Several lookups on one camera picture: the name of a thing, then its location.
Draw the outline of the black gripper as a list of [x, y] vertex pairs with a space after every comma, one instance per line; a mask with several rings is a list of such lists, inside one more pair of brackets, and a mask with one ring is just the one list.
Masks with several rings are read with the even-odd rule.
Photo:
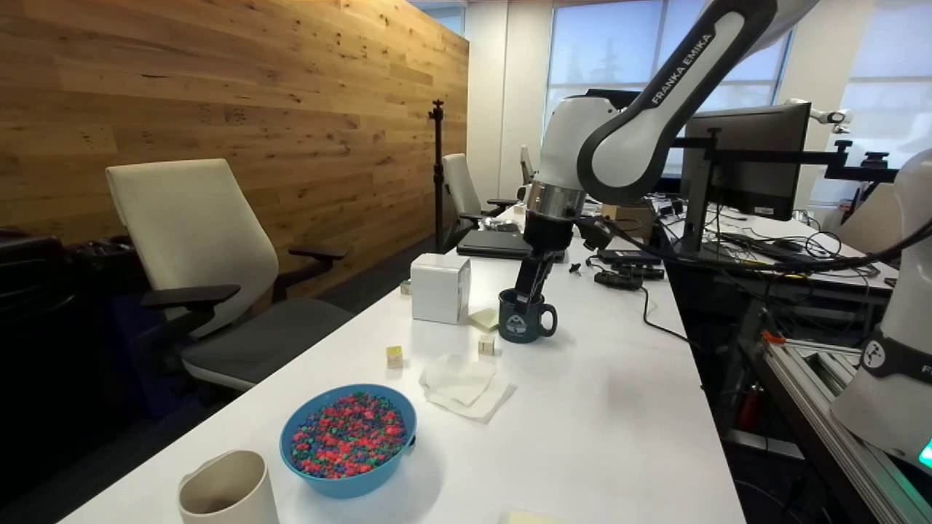
[[521, 260], [516, 295], [521, 299], [535, 299], [549, 264], [567, 247], [567, 225], [529, 212], [523, 221], [523, 242], [529, 244], [529, 254]]

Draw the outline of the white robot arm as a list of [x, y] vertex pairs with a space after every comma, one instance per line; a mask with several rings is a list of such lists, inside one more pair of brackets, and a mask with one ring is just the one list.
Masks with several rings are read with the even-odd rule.
[[[567, 97], [548, 122], [537, 172], [527, 193], [516, 298], [540, 295], [549, 263], [567, 247], [581, 199], [628, 203], [647, 196], [674, 133], [712, 87], [759, 46], [792, 28], [819, 0], [711, 0], [671, 56], [625, 104]], [[913, 155], [893, 174], [906, 238], [893, 247], [900, 277], [880, 331], [861, 350], [856, 379], [829, 414], [874, 449], [932, 465], [932, 155]]]

